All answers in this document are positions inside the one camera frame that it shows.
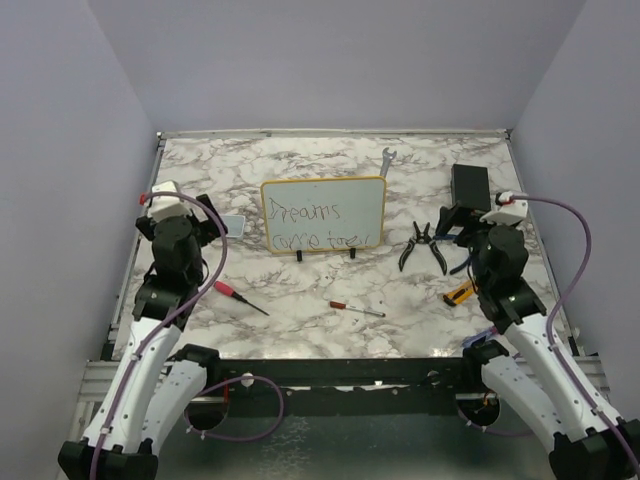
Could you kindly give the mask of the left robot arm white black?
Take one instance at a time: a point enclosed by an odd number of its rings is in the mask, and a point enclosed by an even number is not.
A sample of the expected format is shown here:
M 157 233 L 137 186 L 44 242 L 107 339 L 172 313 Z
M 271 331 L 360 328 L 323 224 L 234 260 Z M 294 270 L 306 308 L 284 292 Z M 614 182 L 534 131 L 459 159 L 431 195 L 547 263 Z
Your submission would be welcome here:
M 207 267 L 202 249 L 228 232 L 210 198 L 162 187 L 142 196 L 150 208 L 136 221 L 151 242 L 153 263 L 134 304 L 128 343 L 109 389 L 80 440 L 65 442 L 58 463 L 69 479 L 153 479 L 159 454 L 196 393 L 220 385 L 207 360 L 184 358 L 160 385 L 166 360 L 200 298 L 222 273 Z

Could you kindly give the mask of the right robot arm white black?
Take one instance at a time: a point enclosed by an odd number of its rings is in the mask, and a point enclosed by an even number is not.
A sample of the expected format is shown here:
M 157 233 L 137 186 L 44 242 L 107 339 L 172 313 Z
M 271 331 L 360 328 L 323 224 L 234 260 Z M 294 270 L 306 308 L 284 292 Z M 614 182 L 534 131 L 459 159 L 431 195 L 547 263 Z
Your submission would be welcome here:
M 505 401 L 543 445 L 558 479 L 632 479 L 639 475 L 639 423 L 626 420 L 589 380 L 523 277 L 529 253 L 519 224 L 528 198 L 505 192 L 495 211 L 443 207 L 438 234 L 459 228 L 455 242 L 468 250 L 472 286 L 485 317 L 525 360 L 521 372 L 497 341 L 463 351 L 461 383 L 487 388 Z

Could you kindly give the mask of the yellow framed whiteboard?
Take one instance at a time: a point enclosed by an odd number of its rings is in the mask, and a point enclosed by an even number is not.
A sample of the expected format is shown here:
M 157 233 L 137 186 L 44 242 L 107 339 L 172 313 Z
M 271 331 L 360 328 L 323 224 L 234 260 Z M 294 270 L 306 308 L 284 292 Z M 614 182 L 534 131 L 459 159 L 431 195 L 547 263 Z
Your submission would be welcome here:
M 381 176 L 270 180 L 260 187 L 268 250 L 320 253 L 379 247 L 387 182 Z

